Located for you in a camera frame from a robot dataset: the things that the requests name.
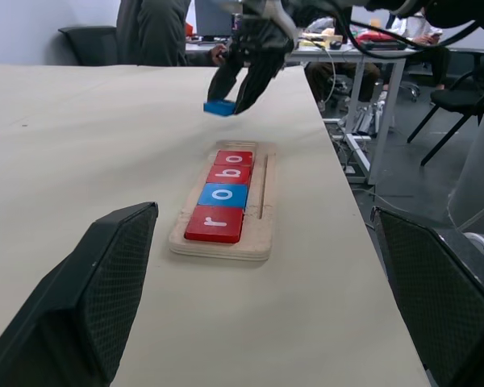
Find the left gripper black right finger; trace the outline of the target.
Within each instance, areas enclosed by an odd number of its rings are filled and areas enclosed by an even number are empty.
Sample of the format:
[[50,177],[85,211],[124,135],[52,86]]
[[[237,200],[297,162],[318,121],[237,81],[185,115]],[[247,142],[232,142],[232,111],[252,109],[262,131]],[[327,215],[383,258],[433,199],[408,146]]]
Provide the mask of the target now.
[[484,387],[484,255],[456,228],[375,206],[394,299],[438,387]]

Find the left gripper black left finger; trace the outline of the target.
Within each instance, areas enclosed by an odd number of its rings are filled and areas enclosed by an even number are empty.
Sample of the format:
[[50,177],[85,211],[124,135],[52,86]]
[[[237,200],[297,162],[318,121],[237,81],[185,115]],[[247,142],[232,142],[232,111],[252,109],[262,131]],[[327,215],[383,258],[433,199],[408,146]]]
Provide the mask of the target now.
[[0,387],[110,387],[136,318],[155,202],[93,222],[0,336]]

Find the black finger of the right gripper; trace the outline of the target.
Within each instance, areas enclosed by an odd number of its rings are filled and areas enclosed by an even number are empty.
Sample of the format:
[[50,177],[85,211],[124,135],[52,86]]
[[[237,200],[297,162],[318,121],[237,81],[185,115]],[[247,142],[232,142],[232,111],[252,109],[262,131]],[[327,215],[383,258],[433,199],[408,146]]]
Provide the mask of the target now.
[[258,55],[254,58],[239,88],[234,115],[241,114],[254,105],[284,63],[284,55]]
[[224,100],[236,84],[236,78],[244,66],[244,61],[226,59],[218,67],[211,80],[207,93],[207,101]]

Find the blue letter tile t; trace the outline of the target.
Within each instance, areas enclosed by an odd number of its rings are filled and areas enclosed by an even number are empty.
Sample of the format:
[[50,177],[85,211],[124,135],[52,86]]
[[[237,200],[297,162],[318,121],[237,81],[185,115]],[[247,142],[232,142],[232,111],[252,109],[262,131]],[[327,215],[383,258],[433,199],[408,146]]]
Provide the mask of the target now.
[[228,100],[207,101],[203,103],[203,110],[209,114],[228,117],[234,115],[236,103]]

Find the red letter tile o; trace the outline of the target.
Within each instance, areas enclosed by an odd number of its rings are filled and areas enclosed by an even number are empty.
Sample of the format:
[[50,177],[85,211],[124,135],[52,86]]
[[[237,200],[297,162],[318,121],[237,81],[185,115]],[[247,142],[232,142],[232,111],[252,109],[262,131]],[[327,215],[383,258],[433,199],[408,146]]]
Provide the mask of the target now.
[[214,165],[230,167],[252,167],[253,153],[249,151],[219,150]]

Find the red letter tile b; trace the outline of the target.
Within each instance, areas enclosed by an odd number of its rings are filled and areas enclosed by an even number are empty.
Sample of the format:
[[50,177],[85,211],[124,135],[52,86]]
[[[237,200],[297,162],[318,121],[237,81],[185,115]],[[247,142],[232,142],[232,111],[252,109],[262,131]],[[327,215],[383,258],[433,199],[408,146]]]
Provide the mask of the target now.
[[248,185],[251,171],[251,168],[246,166],[213,165],[207,175],[206,183]]

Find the blue letter tile o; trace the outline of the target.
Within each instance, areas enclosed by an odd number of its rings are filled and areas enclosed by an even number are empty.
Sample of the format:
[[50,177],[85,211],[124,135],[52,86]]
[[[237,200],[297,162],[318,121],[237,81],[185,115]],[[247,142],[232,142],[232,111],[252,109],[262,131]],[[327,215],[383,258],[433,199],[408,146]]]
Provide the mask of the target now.
[[199,196],[200,206],[225,206],[244,209],[248,187],[239,184],[206,183]]

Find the red letter tile r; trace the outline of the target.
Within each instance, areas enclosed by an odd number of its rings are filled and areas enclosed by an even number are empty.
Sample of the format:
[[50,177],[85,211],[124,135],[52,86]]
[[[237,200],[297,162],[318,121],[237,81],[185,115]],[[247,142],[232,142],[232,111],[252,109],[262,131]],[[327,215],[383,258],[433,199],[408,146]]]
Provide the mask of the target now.
[[237,207],[197,205],[185,230],[185,238],[201,242],[238,243],[244,211]]

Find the wooden letter tray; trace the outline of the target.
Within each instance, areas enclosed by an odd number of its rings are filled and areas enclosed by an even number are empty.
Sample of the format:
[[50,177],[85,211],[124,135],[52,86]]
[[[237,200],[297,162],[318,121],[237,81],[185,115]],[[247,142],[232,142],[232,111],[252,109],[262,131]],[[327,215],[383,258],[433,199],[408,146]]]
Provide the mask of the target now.
[[[244,209],[244,220],[238,243],[213,243],[188,240],[185,230],[198,199],[206,184],[207,175],[214,165],[219,150],[249,151],[253,153],[248,196]],[[276,147],[272,143],[248,141],[219,141],[208,156],[206,166],[186,204],[177,217],[169,236],[171,251],[190,256],[205,256],[233,260],[267,260],[272,247],[273,216],[275,213],[275,169]]]

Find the dark computer monitor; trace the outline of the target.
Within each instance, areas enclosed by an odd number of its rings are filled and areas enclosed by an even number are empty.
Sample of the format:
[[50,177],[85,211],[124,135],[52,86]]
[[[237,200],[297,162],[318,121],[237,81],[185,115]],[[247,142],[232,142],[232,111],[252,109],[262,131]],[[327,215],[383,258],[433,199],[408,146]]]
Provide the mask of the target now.
[[241,12],[238,0],[194,0],[197,35],[205,40],[232,35],[236,14]]

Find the person in dark jacket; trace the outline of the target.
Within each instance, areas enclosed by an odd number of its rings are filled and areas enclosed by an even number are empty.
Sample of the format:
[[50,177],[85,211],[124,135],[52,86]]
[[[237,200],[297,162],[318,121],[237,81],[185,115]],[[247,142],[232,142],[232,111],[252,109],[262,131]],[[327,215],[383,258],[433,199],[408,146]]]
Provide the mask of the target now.
[[120,0],[116,43],[121,65],[214,67],[227,49],[186,52],[186,16],[190,0]]

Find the black office chair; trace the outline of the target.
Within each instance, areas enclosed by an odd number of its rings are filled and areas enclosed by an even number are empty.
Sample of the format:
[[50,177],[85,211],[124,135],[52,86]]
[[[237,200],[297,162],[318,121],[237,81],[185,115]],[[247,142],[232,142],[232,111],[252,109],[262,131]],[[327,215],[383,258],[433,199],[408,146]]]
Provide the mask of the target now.
[[80,66],[99,67],[119,63],[116,27],[75,26],[60,28]]
[[439,109],[450,113],[458,113],[461,115],[461,118],[421,160],[421,167],[425,166],[471,117],[475,116],[478,124],[481,123],[484,115],[484,63],[460,76],[448,88],[431,92],[430,100],[433,107],[408,136],[408,144],[419,134]]

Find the seated person in white shirt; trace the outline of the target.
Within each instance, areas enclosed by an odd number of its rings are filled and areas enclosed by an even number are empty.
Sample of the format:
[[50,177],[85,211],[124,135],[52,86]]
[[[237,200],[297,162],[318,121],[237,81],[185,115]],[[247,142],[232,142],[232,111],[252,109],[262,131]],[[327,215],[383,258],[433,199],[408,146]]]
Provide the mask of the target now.
[[424,16],[424,11],[405,19],[394,18],[390,31],[416,44],[436,46],[428,51],[417,52],[406,59],[405,67],[411,65],[430,64],[432,78],[437,90],[445,88],[445,80],[449,68],[450,51],[446,47],[438,47],[443,31],[433,27]]

